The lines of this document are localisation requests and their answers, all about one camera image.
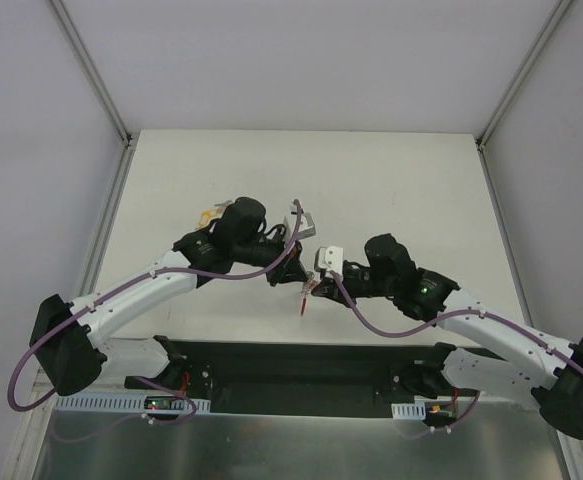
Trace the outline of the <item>red-handled metal keyring organizer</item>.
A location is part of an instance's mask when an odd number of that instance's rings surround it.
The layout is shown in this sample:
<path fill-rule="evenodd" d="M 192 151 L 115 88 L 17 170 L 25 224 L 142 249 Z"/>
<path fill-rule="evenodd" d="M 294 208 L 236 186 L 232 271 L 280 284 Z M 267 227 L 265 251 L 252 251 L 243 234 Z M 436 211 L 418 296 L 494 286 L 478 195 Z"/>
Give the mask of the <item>red-handled metal keyring organizer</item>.
<path fill-rule="evenodd" d="M 308 299 L 312 290 L 317 286 L 318 281 L 315 278 L 315 274 L 310 272 L 308 274 L 307 281 L 303 284 L 301 289 L 301 304 L 300 304 L 300 317 L 303 317 L 306 313 Z"/>

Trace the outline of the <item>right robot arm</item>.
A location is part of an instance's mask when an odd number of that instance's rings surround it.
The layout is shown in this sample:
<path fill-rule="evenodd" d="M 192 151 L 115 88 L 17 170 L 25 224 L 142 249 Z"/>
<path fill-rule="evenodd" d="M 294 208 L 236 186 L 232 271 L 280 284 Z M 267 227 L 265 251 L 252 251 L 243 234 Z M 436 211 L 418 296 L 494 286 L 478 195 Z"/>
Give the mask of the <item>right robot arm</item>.
<path fill-rule="evenodd" d="M 361 265 L 345 260 L 340 247 L 319 248 L 320 282 L 313 295 L 349 307 L 374 334 L 397 339 L 399 333 L 372 325 L 356 304 L 359 298 L 384 298 L 417 321 L 404 337 L 438 327 L 490 353 L 482 357 L 445 345 L 440 357 L 400 374 L 407 389 L 429 398 L 452 387 L 507 398 L 583 440 L 583 338 L 573 342 L 496 314 L 454 280 L 417 266 L 390 234 L 368 240 L 364 252 L 367 262 Z"/>

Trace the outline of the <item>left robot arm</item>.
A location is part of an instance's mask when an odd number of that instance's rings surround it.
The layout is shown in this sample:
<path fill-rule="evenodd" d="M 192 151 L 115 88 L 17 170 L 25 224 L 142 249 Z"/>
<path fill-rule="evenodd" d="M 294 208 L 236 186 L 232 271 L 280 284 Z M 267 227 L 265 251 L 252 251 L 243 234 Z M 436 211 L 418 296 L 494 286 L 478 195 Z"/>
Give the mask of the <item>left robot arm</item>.
<path fill-rule="evenodd" d="M 174 388 L 186 362 L 173 342 L 160 334 L 123 339 L 118 331 L 212 280 L 241 280 L 231 272 L 236 264 L 253 267 L 250 275 L 265 276 L 270 286 L 305 283 L 309 276 L 300 260 L 301 242 L 315 233 L 311 215 L 297 203 L 283 222 L 269 226 L 265 207 L 240 197 L 130 278 L 71 301 L 59 295 L 45 299 L 30 347 L 60 396 L 106 377 L 122 377 L 131 385 L 147 378 L 159 388 Z"/>

